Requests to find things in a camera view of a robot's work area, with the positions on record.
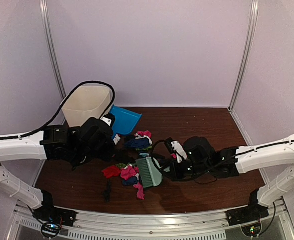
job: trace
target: white panel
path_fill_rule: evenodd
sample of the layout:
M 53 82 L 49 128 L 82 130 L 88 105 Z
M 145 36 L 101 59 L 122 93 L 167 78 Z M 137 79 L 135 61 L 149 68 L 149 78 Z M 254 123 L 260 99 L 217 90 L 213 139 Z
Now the white panel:
M 227 107 L 250 0 L 50 0 L 66 91 L 106 81 L 118 106 Z
M 0 135 L 31 131 L 60 104 L 44 38 L 38 0 L 0 0 Z M 40 161 L 4 165 L 33 183 Z M 5 238 L 15 201 L 0 191 L 0 240 Z
M 254 145 L 294 134 L 294 0 L 260 0 L 235 112 Z M 285 167 L 267 168 L 269 180 Z M 285 201 L 294 224 L 294 190 Z

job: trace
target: trash bin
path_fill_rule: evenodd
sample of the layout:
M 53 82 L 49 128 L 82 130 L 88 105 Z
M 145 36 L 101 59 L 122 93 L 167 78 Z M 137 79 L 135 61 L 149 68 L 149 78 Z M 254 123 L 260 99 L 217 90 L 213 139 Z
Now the trash bin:
M 89 118 L 100 118 L 111 101 L 110 89 L 105 86 L 79 87 L 62 107 L 69 127 L 82 126 Z

